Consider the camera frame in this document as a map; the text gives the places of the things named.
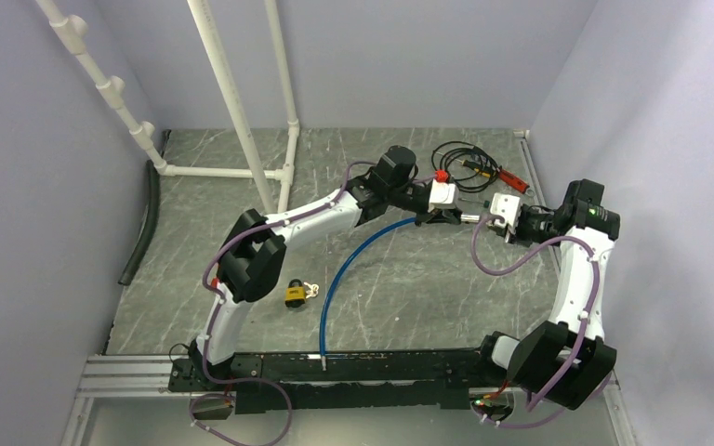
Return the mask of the keys of yellow padlock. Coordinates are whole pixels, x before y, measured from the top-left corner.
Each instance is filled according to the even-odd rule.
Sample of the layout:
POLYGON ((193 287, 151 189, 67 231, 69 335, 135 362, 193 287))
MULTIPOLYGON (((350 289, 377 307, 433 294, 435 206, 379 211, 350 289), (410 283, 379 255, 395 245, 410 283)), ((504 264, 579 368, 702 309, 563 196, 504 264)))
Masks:
POLYGON ((315 298, 320 292, 320 285, 317 283, 304 282, 303 287, 306 299, 315 298))

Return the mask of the yellow padlock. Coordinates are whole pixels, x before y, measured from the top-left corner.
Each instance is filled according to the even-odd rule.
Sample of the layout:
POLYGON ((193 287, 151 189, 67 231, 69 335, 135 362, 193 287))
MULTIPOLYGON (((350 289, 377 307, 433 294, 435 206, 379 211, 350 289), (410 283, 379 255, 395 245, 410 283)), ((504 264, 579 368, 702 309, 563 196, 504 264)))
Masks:
POLYGON ((285 290, 285 306, 287 308, 299 308, 305 304, 306 300, 307 294, 304 282, 299 279, 291 280, 285 290))

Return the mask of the blue cable lock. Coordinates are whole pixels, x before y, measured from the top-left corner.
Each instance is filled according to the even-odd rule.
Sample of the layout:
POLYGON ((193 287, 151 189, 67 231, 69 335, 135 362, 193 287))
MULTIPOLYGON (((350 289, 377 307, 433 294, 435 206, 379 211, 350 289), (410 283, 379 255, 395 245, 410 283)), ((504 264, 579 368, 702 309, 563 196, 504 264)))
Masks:
POLYGON ((470 229, 406 219, 360 244, 325 295, 323 369, 354 351, 467 346, 470 314, 489 284, 470 263, 470 229))

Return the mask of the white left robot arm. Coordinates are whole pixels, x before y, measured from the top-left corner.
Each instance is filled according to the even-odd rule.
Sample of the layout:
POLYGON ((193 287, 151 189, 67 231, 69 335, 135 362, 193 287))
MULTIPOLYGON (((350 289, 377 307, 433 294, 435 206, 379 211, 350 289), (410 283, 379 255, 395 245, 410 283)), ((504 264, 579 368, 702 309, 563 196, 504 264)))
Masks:
POLYGON ((292 251, 357 228, 391 207, 413 214, 417 225, 459 223, 454 180, 444 171, 418 180, 416 167, 410 149, 392 146, 377 163, 367 163, 365 173, 347 173, 337 189, 312 203, 269 215, 243 212, 205 269, 202 283, 214 302, 191 344, 193 378, 208 390, 228 382, 248 313, 275 288, 292 251))

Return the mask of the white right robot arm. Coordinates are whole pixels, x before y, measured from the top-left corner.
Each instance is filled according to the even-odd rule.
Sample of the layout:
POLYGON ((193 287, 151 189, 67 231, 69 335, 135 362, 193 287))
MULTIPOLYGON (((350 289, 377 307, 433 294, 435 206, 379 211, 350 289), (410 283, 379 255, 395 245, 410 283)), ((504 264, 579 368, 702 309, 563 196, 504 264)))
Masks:
POLYGON ((606 343, 602 325, 602 293, 621 217, 602 205, 604 191, 604 185, 593 180, 574 180, 556 209, 496 193, 472 232, 472 260, 493 277, 510 274, 548 247, 560 252, 549 316, 522 339, 497 334, 492 349, 474 363, 477 377, 487 386, 506 378, 525 390, 530 397, 528 411, 542 400, 577 409, 615 367, 617 351, 606 343), (509 267, 490 269, 477 254, 483 228, 503 236, 506 243, 530 250, 509 267))

